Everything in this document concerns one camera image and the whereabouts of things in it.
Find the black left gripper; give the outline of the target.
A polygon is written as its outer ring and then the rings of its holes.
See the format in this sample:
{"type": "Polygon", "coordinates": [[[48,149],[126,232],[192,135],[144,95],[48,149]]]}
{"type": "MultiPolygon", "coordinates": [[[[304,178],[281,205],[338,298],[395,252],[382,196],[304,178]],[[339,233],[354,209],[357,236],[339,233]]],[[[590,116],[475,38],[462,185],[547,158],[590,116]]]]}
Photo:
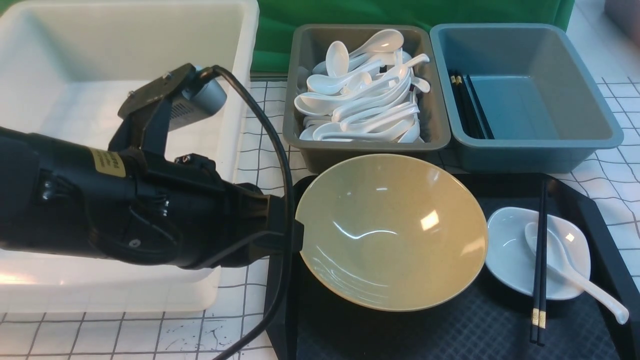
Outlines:
{"type": "Polygon", "coordinates": [[[199,270],[244,267],[286,248],[302,250],[295,198],[227,182],[204,156],[169,162],[134,149],[91,154],[89,241],[110,259],[199,270]]]}

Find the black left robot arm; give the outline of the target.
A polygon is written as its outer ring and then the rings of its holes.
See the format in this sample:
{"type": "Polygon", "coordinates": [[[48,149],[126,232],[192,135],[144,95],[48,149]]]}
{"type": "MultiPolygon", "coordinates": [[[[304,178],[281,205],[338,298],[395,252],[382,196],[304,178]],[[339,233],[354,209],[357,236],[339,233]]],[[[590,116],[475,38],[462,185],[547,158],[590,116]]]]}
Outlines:
{"type": "Polygon", "coordinates": [[[220,177],[213,160],[108,152],[1,130],[1,248],[181,269],[238,268],[290,247],[285,198],[220,177]]]}

